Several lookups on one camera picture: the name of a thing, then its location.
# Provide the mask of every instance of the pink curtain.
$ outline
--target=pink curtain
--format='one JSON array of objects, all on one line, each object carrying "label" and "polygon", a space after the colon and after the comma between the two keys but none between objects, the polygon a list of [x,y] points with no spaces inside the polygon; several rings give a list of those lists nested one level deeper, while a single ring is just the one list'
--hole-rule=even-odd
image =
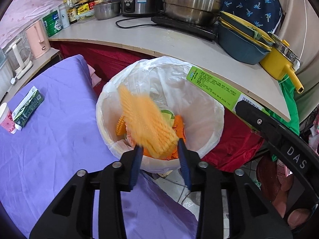
[{"label": "pink curtain", "polygon": [[4,48],[15,36],[63,0],[13,0],[0,21],[0,47]]}]

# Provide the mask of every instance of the white plastic bag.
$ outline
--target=white plastic bag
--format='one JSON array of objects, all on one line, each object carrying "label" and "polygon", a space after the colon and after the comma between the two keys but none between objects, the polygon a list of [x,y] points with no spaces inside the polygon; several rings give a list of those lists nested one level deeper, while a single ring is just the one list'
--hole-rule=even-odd
[{"label": "white plastic bag", "polygon": [[[110,151],[120,159],[132,150],[115,129],[122,109],[117,88],[124,84],[133,94],[149,94],[160,109],[181,115],[186,147],[203,158],[219,142],[224,128],[224,107],[214,98],[186,80],[192,65],[170,57],[140,60],[115,75],[96,104],[98,129]],[[165,173],[180,167],[179,159],[159,160],[143,156],[141,169]]]}]

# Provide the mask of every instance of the yellow bristle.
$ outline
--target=yellow bristle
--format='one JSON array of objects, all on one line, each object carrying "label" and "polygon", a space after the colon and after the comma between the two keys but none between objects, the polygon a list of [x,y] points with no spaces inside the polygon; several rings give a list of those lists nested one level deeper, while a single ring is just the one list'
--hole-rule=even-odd
[{"label": "yellow bristle", "polygon": [[116,125],[115,133],[117,136],[122,136],[126,133],[126,126],[124,122],[124,116],[121,116],[119,122]]},{"label": "yellow bristle", "polygon": [[177,146],[176,132],[149,96],[132,95],[124,85],[118,91],[124,121],[134,141],[146,148],[152,157],[165,159]]}]

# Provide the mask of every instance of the purple tablecloth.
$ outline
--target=purple tablecloth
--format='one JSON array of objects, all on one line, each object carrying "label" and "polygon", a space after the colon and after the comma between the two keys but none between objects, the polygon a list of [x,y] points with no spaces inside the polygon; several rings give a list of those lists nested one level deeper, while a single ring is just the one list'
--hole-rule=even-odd
[{"label": "purple tablecloth", "polygon": [[[14,135],[0,128],[0,201],[26,237],[77,170],[94,172],[116,161],[98,131],[97,96],[81,55],[63,60],[27,84],[8,103],[10,109],[33,85],[44,102],[25,128]],[[146,175],[139,176],[131,193],[122,194],[122,205],[128,239],[195,238],[195,216]]]}]

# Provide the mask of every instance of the white countertop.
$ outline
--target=white countertop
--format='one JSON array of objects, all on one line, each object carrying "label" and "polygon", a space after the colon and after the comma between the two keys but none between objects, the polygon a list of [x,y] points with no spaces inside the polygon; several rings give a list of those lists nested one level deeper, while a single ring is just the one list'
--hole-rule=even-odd
[{"label": "white countertop", "polygon": [[[109,20],[90,20],[71,25],[50,41],[78,41],[137,51],[155,57],[170,56],[192,63],[268,107],[286,121],[288,108],[278,82],[260,65],[248,65],[231,58],[217,43],[178,30],[144,26],[121,29],[119,16]],[[152,24],[150,18],[121,22],[121,26]]]}]

